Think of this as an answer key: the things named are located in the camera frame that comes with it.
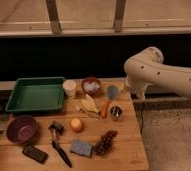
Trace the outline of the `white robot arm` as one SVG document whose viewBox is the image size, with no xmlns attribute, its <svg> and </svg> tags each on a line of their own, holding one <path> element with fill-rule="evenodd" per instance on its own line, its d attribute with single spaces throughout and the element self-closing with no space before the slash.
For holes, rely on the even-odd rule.
<svg viewBox="0 0 191 171">
<path fill-rule="evenodd" d="M 163 64 L 164 56 L 156 47 L 148 47 L 124 63 L 125 86 L 139 99 L 145 99 L 149 84 L 191 99 L 191 68 Z"/>
</svg>

